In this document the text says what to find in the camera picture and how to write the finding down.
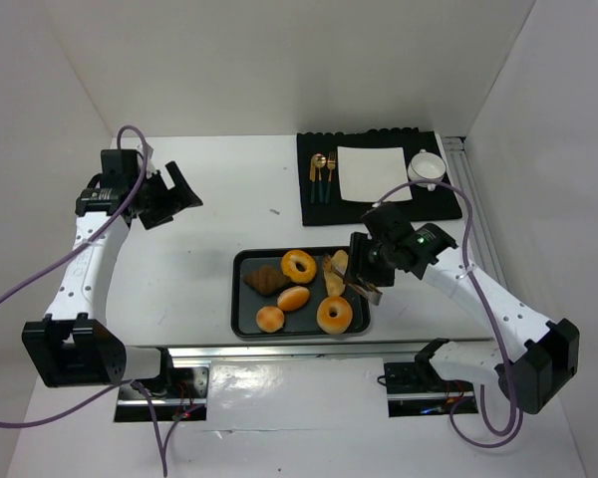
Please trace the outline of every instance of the glazed donut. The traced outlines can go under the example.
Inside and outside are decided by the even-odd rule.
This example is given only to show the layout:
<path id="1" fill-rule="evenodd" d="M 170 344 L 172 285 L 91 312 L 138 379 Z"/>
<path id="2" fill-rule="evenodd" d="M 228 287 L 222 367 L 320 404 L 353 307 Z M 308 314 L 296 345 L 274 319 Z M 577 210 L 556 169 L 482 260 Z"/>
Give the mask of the glazed donut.
<path id="1" fill-rule="evenodd" d="M 277 332 L 283 327 L 284 315 L 277 307 L 262 307 L 257 312 L 257 327 L 263 332 Z"/>
<path id="2" fill-rule="evenodd" d="M 327 297 L 317 310 L 317 324 L 328 334 L 343 334 L 352 322 L 352 307 L 343 297 Z"/>
<path id="3" fill-rule="evenodd" d="M 281 258 L 281 272 L 295 284 L 308 284 L 317 274 L 317 263 L 310 254 L 293 249 Z"/>

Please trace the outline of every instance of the brown pastry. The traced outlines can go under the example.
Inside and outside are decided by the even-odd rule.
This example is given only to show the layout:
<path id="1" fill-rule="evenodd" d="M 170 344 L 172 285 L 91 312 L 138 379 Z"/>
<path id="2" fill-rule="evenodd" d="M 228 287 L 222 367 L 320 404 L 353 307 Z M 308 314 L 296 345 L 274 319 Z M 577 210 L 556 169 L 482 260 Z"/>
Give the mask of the brown pastry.
<path id="1" fill-rule="evenodd" d="M 332 266 L 336 265 L 341 271 L 348 268 L 348 253 L 346 251 L 337 251 L 334 256 L 326 256 L 323 259 L 323 278 L 326 282 L 326 290 L 329 297 L 341 296 L 346 290 L 346 285 L 335 272 Z"/>
<path id="2" fill-rule="evenodd" d="M 290 283 L 290 278 L 272 266 L 263 266 L 243 278 L 243 282 L 262 296 L 270 296 Z"/>

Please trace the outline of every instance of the donut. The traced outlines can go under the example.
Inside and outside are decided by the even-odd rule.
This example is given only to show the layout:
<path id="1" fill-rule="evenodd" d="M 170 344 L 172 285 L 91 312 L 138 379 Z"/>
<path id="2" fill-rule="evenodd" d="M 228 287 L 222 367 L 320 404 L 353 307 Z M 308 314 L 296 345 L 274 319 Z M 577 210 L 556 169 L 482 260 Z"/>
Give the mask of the donut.
<path id="1" fill-rule="evenodd" d="M 277 307 L 283 312 L 292 312 L 303 307 L 310 299 L 310 291 L 305 287 L 291 287 L 281 293 L 277 299 Z"/>
<path id="2" fill-rule="evenodd" d="M 317 274 L 317 263 L 310 254 L 293 249 L 281 258 L 281 272 L 296 284 L 308 284 Z"/>
<path id="3" fill-rule="evenodd" d="M 257 327 L 263 332 L 277 332 L 283 327 L 284 315 L 277 307 L 262 307 L 257 312 Z"/>
<path id="4" fill-rule="evenodd" d="M 352 322 L 352 307 L 343 297 L 327 297 L 319 304 L 317 324 L 328 334 L 343 334 Z"/>

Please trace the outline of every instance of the table surface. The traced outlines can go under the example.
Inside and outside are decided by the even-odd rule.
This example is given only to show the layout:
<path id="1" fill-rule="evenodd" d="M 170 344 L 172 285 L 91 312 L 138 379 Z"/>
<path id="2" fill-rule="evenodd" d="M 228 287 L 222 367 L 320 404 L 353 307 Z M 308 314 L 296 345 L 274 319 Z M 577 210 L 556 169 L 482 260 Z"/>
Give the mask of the table surface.
<path id="1" fill-rule="evenodd" d="M 243 345 L 248 341 L 230 328 L 232 261 L 239 251 L 348 245 L 352 232 L 365 230 L 362 224 L 301 225 L 295 141 L 295 136 L 149 138 L 155 166 L 176 161 L 204 205 L 152 231 L 133 225 L 107 306 L 107 327 L 125 344 Z M 137 140 L 125 144 L 135 147 Z M 460 241 L 462 220 L 439 224 Z M 265 343 L 489 337 L 442 293 L 403 273 L 395 287 L 384 290 L 381 306 L 371 307 L 371 317 L 357 336 Z"/>
<path id="2" fill-rule="evenodd" d="M 242 343 L 228 322 L 238 251 L 343 245 L 359 229 L 300 225 L 292 136 L 150 143 L 156 165 L 176 160 L 205 205 L 149 233 L 133 228 L 108 304 L 110 329 L 129 345 Z M 443 228 L 459 237 L 462 221 Z M 486 331 L 434 289 L 400 275 L 373 311 L 368 332 L 346 340 L 436 336 L 485 337 Z M 169 476 L 584 477 L 558 398 L 525 418 L 512 445 L 482 451 L 459 440 L 447 417 L 389 418 L 385 389 L 376 383 L 382 370 L 379 358 L 213 362 L 207 420 L 178 427 Z M 49 389 L 38 379 L 26 420 L 58 413 L 95 391 Z M 491 393 L 488 410 L 500 421 L 508 403 Z M 113 423 L 115 395 L 22 430 L 8 476 L 161 476 L 151 425 Z M 477 415 L 458 420 L 469 436 L 486 439 Z M 168 427 L 160 425 L 162 435 Z"/>
<path id="3" fill-rule="evenodd" d="M 585 476 L 558 398 L 526 416 L 511 445 L 479 450 L 454 434 L 446 416 L 389 418 L 385 389 L 376 383 L 381 369 L 379 358 L 215 364 L 207 421 L 177 428 L 168 476 Z M 306 391 L 317 387 L 321 393 Z M 38 380 L 26 420 L 58 413 L 95 391 L 49 389 Z M 114 409 L 111 393 L 63 420 L 22 430 L 8 477 L 160 477 L 150 423 L 113 423 Z M 508 402 L 489 400 L 488 411 L 500 418 Z M 468 436 L 490 440 L 478 415 L 457 421 Z M 162 436 L 169 426 L 160 425 Z"/>

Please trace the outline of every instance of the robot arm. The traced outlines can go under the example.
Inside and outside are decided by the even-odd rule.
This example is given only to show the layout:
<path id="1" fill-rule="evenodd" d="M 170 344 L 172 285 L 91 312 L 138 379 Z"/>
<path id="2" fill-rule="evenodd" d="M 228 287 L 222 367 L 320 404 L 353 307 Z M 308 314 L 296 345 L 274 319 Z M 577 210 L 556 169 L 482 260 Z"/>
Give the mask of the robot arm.
<path id="1" fill-rule="evenodd" d="M 344 280 L 373 304 L 378 287 L 394 285 L 395 270 L 412 272 L 457 302 L 489 330 L 491 324 L 467 273 L 472 272 L 491 304 L 511 361 L 518 407 L 537 413 L 576 373 L 578 329 L 568 320 L 554 324 L 512 296 L 475 264 L 464 268 L 455 241 L 426 224 L 415 231 L 397 206 L 385 203 L 362 217 L 370 236 L 354 233 Z M 435 340 L 416 357 L 419 375 L 435 380 L 498 382 L 506 396 L 507 378 L 497 344 L 461 345 Z"/>
<path id="2" fill-rule="evenodd" d="M 111 218 L 139 178 L 137 151 L 103 150 L 101 159 L 102 173 L 76 201 L 74 250 Z M 148 162 L 130 206 L 69 263 L 44 319 L 25 324 L 22 341 L 47 386 L 112 384 L 153 378 L 168 369 L 166 351 L 125 347 L 106 328 L 109 287 L 132 222 L 139 218 L 145 229 L 152 229 L 171 221 L 180 210 L 202 204 L 174 162 L 166 165 L 172 189 L 166 188 L 150 157 Z"/>

